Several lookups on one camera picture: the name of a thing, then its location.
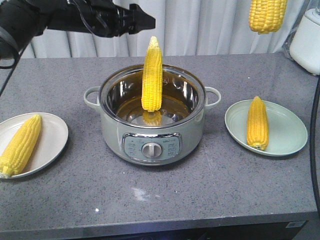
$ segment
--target light green plate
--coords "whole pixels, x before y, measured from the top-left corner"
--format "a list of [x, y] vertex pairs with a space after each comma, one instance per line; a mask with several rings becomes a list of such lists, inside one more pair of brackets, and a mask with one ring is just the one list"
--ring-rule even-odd
[[243, 147], [266, 156], [286, 156], [302, 149], [308, 140], [304, 123], [292, 111], [278, 104], [263, 101], [269, 123], [269, 145], [265, 151], [248, 146], [247, 117], [252, 100], [231, 105], [225, 113], [224, 122], [231, 136]]

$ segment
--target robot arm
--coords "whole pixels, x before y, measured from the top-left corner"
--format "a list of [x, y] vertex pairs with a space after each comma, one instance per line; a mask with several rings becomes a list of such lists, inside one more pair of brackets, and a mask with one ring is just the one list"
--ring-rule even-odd
[[129, 9], [112, 0], [5, 0], [0, 5], [0, 59], [19, 52], [45, 29], [92, 33], [112, 38], [154, 29], [156, 20], [137, 4]]

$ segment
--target pot handle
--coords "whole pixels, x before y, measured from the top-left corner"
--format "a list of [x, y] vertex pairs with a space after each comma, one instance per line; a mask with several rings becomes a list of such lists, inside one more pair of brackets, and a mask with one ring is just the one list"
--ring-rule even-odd
[[90, 87], [88, 90], [84, 92], [84, 95], [83, 95], [84, 103], [98, 113], [100, 113], [100, 104], [98, 103], [98, 100], [97, 100], [97, 103], [92, 103], [87, 99], [87, 97], [89, 96], [89, 94], [93, 92], [99, 92], [99, 89], [100, 89], [100, 86]]
[[213, 107], [215, 107], [218, 103], [220, 103], [220, 101], [221, 101], [221, 93], [217, 89], [215, 89], [213, 87], [210, 87], [210, 86], [205, 86], [204, 88], [205, 88], [205, 91], [207, 93], [213, 93], [213, 94], [217, 95], [217, 97], [218, 97], [218, 100], [215, 101], [214, 103], [209, 103], [208, 104], [208, 98], [205, 100], [204, 109], [206, 111], [208, 111], [208, 110], [212, 109]]

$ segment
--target white curtain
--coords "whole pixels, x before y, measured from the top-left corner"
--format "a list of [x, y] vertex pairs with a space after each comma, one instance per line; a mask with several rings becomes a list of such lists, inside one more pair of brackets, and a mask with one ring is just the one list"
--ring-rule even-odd
[[275, 53], [282, 49], [304, 0], [289, 0], [281, 29], [252, 32], [248, 16], [252, 0], [114, 0], [140, 7], [156, 19], [155, 29], [121, 37], [47, 29], [26, 48], [23, 58], [144, 56], [156, 36], [165, 56]]

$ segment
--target control panel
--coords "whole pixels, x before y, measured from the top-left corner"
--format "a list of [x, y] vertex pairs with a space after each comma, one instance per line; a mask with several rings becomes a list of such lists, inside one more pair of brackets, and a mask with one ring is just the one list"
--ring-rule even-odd
[[122, 138], [123, 151], [132, 159], [158, 162], [175, 157], [181, 150], [180, 133], [126, 133]]

